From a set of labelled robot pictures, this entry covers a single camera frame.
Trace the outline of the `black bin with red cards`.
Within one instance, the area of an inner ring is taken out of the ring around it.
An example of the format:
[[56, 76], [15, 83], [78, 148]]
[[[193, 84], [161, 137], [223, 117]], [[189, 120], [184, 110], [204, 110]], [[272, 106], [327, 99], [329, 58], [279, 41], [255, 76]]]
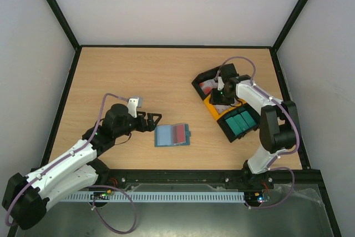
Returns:
[[224, 86], [227, 80], [222, 78], [219, 70], [220, 66], [217, 66], [211, 70], [200, 73], [191, 82], [201, 100], [205, 100], [212, 90], [216, 89], [217, 92], [212, 94], [216, 97], [214, 103], [228, 103], [230, 101], [231, 98], [224, 95]]

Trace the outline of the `teal card holder wallet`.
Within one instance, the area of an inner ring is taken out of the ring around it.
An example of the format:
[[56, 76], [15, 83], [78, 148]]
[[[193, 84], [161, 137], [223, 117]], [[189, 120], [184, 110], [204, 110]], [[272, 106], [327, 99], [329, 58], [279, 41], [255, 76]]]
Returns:
[[155, 147], [190, 145], [191, 131], [187, 123], [158, 125], [155, 129]]

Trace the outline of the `red circle credit card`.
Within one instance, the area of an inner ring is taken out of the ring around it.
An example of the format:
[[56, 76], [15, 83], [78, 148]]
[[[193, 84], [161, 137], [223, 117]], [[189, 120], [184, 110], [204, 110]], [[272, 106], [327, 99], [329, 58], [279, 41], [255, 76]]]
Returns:
[[175, 124], [173, 126], [173, 143], [180, 144], [186, 142], [185, 124]]

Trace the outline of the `black bin with teal cards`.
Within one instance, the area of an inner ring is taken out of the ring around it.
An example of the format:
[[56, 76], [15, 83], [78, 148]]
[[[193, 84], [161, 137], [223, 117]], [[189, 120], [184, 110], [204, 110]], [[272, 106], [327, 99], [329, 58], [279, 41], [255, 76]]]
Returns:
[[247, 133], [260, 127], [260, 115], [250, 105], [232, 107], [217, 120], [219, 127], [230, 143], [243, 138]]

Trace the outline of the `yellow bin with cards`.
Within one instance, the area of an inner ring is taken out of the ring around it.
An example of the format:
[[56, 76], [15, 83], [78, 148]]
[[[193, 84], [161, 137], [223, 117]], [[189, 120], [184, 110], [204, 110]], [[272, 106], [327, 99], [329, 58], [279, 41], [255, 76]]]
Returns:
[[[224, 115], [226, 115], [228, 112], [222, 113], [222, 114], [218, 114], [216, 112], [216, 109], [214, 108], [214, 105], [210, 103], [210, 98], [211, 98], [211, 94], [209, 94], [204, 100], [204, 104], [207, 107], [207, 109], [209, 110], [209, 112], [211, 113], [212, 117], [214, 118], [215, 121], [218, 121], [220, 118], [222, 118]], [[243, 105], [247, 104], [243, 99], [242, 100], [237, 100], [235, 102], [235, 104], [233, 104], [233, 106], [235, 107], [235, 109], [231, 110], [234, 111], [237, 108], [242, 107]]]

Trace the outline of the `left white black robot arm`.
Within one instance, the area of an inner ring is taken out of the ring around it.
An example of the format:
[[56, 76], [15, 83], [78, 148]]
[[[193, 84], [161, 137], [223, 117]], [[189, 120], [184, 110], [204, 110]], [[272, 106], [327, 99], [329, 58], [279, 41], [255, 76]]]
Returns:
[[152, 132], [162, 118], [159, 113], [137, 112], [114, 104], [100, 112], [97, 122], [69, 150], [45, 166], [8, 180], [2, 206], [5, 224], [26, 230], [39, 223], [57, 202], [89, 186], [106, 186], [109, 168], [100, 159], [116, 139], [133, 131]]

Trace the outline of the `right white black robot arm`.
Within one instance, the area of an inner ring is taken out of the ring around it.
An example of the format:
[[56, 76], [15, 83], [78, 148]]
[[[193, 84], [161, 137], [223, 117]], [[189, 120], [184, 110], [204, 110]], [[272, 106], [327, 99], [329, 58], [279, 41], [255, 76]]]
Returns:
[[233, 64], [222, 64], [215, 80], [217, 87], [211, 91], [210, 104], [231, 106], [240, 98], [260, 115], [261, 145], [242, 168], [242, 181], [251, 187], [282, 155], [298, 151], [301, 137], [297, 107], [292, 101], [283, 102], [268, 94], [253, 76], [239, 76]]

